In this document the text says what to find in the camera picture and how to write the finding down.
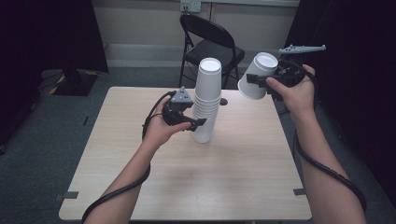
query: black cable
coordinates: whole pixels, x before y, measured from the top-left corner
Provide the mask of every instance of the black cable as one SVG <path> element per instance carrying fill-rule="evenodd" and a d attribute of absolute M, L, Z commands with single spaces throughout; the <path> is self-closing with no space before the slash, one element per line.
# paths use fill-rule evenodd
<path fill-rule="evenodd" d="M 333 169 L 329 168 L 328 166 L 323 165 L 322 163 L 312 159 L 309 157 L 301 148 L 300 142 L 298 140 L 298 135 L 297 131 L 296 134 L 294 135 L 294 147 L 297 149 L 298 153 L 311 165 L 317 167 L 320 171 L 324 172 L 325 174 L 333 177 L 334 179 L 338 180 L 342 184 L 344 184 L 347 188 L 352 190 L 352 192 L 358 197 L 359 201 L 361 202 L 361 208 L 363 209 L 363 212 L 366 212 L 367 210 L 367 202 L 364 197 L 364 194 L 354 185 L 350 180 L 346 179 L 343 175 L 338 174 L 335 172 Z"/>
<path fill-rule="evenodd" d="M 316 80 L 315 76 L 306 70 L 304 70 L 306 75 L 311 79 L 312 83 L 314 84 L 314 110 L 316 108 L 316 105 L 318 103 L 318 81 Z M 294 146 L 293 149 L 297 149 L 297 152 L 302 156 L 307 162 L 309 162 L 311 165 L 317 167 L 320 171 L 324 172 L 325 174 L 333 177 L 335 180 L 341 182 L 344 184 L 347 188 L 349 188 L 359 199 L 361 202 L 361 207 L 363 209 L 363 212 L 366 212 L 367 210 L 367 202 L 364 197 L 364 194 L 359 190 L 358 187 L 356 187 L 350 180 L 346 179 L 343 175 L 338 174 L 335 172 L 333 169 L 329 168 L 328 166 L 323 165 L 322 163 L 314 160 L 310 156 L 308 156 L 302 149 L 300 142 L 298 140 L 298 134 L 297 130 L 294 133 Z"/>
<path fill-rule="evenodd" d="M 288 114 L 288 113 L 289 113 L 289 110 L 286 110 L 286 109 L 277 111 L 277 114 L 278 114 L 279 116 L 280 116 L 280 115 L 284 115 L 284 114 Z"/>
<path fill-rule="evenodd" d="M 152 119 L 154 116 L 161 115 L 161 113 L 152 115 L 152 114 L 154 113 L 154 110 L 157 108 L 157 106 L 160 104 L 160 102 L 163 100 L 163 98 L 165 98 L 165 97 L 168 96 L 168 95 L 171 95 L 171 96 L 172 96 L 172 95 L 175 95 L 175 94 L 176 94 L 176 91 L 169 91 L 169 92 L 167 92 L 166 94 L 164 94 L 164 95 L 157 101 L 157 103 L 154 105 L 154 107 L 152 107 L 151 111 L 150 111 L 149 114 L 148 114 L 148 117 L 146 118 L 145 124 L 143 125 L 142 140 L 143 140 L 143 139 L 145 138 L 145 136 L 146 136 L 146 132 L 147 132 L 147 129 L 148 129 L 148 126 L 149 126 L 149 123 L 150 123 L 151 119 Z M 140 186 L 141 184 L 143 184 L 143 182 L 145 182 L 145 181 L 147 180 L 147 178 L 149 177 L 149 173 L 150 173 L 150 165 L 148 165 L 148 169 L 147 169 L 146 172 L 143 174 L 143 176 L 140 177 L 138 180 L 136 180 L 134 183 L 132 183 L 132 184 L 130 184 L 130 185 L 128 185 L 128 186 L 125 186 L 125 187 L 123 187 L 123 188 L 121 188 L 121 189 L 116 189 L 116 190 L 114 190 L 114 191 L 108 193 L 107 195 L 102 196 L 102 197 L 99 198 L 98 200 L 96 200 L 94 203 L 92 203 L 92 204 L 87 208 L 87 210 L 85 210 L 84 215 L 82 216 L 82 219 L 81 219 L 81 223 L 84 223 L 85 220 L 87 219 L 88 215 L 91 213 L 91 211 L 93 211 L 93 209 L 95 209 L 95 208 L 96 208 L 97 206 L 99 206 L 100 204 L 105 203 L 105 202 L 107 202 L 108 200 L 110 200 L 110 199 L 112 199 L 112 198 L 114 198 L 114 197 L 116 197 L 116 196 L 118 196 L 118 195 L 120 195 L 120 194 L 122 194 L 122 193 L 124 193 L 124 192 L 126 192 L 126 191 L 128 191 L 128 190 L 130 190 L 130 189 L 134 189 L 134 188 Z"/>

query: white paper cup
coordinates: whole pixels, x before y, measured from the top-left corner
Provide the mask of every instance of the white paper cup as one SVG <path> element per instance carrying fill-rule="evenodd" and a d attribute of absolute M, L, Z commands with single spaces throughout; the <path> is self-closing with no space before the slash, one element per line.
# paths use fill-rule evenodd
<path fill-rule="evenodd" d="M 199 64 L 195 95 L 204 101 L 213 101 L 221 95 L 221 62 L 214 58 L 202 59 Z"/>
<path fill-rule="evenodd" d="M 262 76 L 271 76 L 277 69 L 277 58 L 274 55 L 261 52 L 251 62 L 245 74 L 238 82 L 239 91 L 247 98 L 260 100 L 265 96 L 267 89 L 259 88 L 259 85 L 248 83 L 247 74 Z"/>
<path fill-rule="evenodd" d="M 220 104 L 220 100 L 221 100 L 221 97 L 219 97 L 218 99 L 216 99 L 214 101 L 203 101 L 200 98 L 198 98 L 197 96 L 195 96 L 194 99 L 193 99 L 195 104 L 207 105 L 207 106 L 219 105 Z"/>
<path fill-rule="evenodd" d="M 200 101 L 200 102 L 202 102 L 202 103 L 209 103 L 209 104 L 210 104 L 210 103 L 215 103 L 215 102 L 221 100 L 221 94 L 220 94 L 216 99 L 213 99 L 213 100 L 205 100 L 205 99 L 200 98 L 199 96 L 197 96 L 197 94 L 196 94 L 196 92 L 195 92 L 194 100 Z"/>
<path fill-rule="evenodd" d="M 216 111 L 219 109 L 219 104 L 216 105 L 199 105 L 199 104 L 194 104 L 193 105 L 195 108 L 202 110 L 204 112 L 209 112 L 209 111 Z"/>
<path fill-rule="evenodd" d="M 194 109 L 192 112 L 192 115 L 195 119 L 216 119 L 216 116 L 218 115 L 218 111 L 213 111 L 213 112 L 202 112 L 198 109 Z"/>
<path fill-rule="evenodd" d="M 200 113 L 200 114 L 214 114 L 219 111 L 219 107 L 199 107 L 198 105 L 193 105 L 192 106 L 195 113 Z"/>
<path fill-rule="evenodd" d="M 193 109 L 192 117 L 194 119 L 206 119 L 206 122 L 204 125 L 198 126 L 195 132 L 191 132 L 191 136 L 198 143 L 209 142 L 213 137 L 216 118 L 217 118 L 217 111 L 216 113 L 207 116 L 204 115 L 203 113 L 200 113 L 197 109 Z"/>
<path fill-rule="evenodd" d="M 215 108 L 220 105 L 220 101 L 217 101 L 213 104 L 205 104 L 205 103 L 201 103 L 199 101 L 194 101 L 194 105 L 197 105 L 198 107 L 201 107 L 201 108 Z"/>

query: black controller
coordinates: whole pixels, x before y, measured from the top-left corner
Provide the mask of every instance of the black controller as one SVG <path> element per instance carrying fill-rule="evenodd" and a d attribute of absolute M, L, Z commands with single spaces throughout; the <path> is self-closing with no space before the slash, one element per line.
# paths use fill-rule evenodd
<path fill-rule="evenodd" d="M 206 119 L 192 119 L 184 116 L 183 112 L 187 108 L 191 108 L 193 104 L 194 102 L 184 87 L 180 88 L 174 95 L 171 95 L 171 99 L 163 106 L 163 120 L 168 125 L 189 122 L 191 126 L 187 130 L 194 132 L 198 126 L 205 124 Z"/>
<path fill-rule="evenodd" d="M 273 77 L 283 85 L 293 87 L 299 84 L 307 73 L 303 69 L 303 58 L 300 54 L 325 49 L 324 45 L 321 47 L 296 47 L 290 45 L 288 48 L 280 49 L 279 52 L 282 56 L 278 59 L 278 66 L 274 74 L 271 76 L 247 74 L 247 83 L 257 84 L 260 88 L 266 88 L 268 93 L 271 93 L 273 90 L 267 85 L 266 79 Z"/>

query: baseboard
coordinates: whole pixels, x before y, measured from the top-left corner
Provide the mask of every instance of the baseboard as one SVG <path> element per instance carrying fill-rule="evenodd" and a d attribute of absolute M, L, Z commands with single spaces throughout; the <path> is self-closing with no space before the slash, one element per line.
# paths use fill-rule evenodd
<path fill-rule="evenodd" d="M 108 67 L 179 67 L 183 46 L 104 44 Z M 278 49 L 244 49 L 239 67 L 248 68 L 259 52 L 278 56 Z"/>

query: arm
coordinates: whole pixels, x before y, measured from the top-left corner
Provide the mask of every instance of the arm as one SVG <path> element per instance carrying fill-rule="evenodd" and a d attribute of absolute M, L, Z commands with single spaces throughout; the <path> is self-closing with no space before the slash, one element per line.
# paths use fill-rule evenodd
<path fill-rule="evenodd" d="M 156 108 L 154 114 L 163 111 L 163 104 L 168 99 L 163 99 Z M 107 188 L 103 195 L 116 189 L 125 187 L 138 180 L 148 169 L 155 152 L 166 143 L 172 134 L 184 131 L 191 126 L 190 123 L 181 123 L 168 126 L 161 115 L 151 119 L 148 130 L 139 149 L 126 164 L 113 183 Z M 84 223 L 129 223 L 141 186 L 131 189 L 121 195 L 99 205 L 87 217 Z"/>
<path fill-rule="evenodd" d="M 315 74 L 313 68 L 307 65 L 304 68 Z M 348 178 L 318 124 L 313 108 L 314 86 L 310 79 L 305 77 L 293 88 L 287 88 L 273 78 L 268 78 L 267 83 L 283 96 L 304 152 Z M 366 223 L 360 201 L 351 190 L 306 160 L 302 160 L 302 166 L 307 197 L 316 223 Z"/>

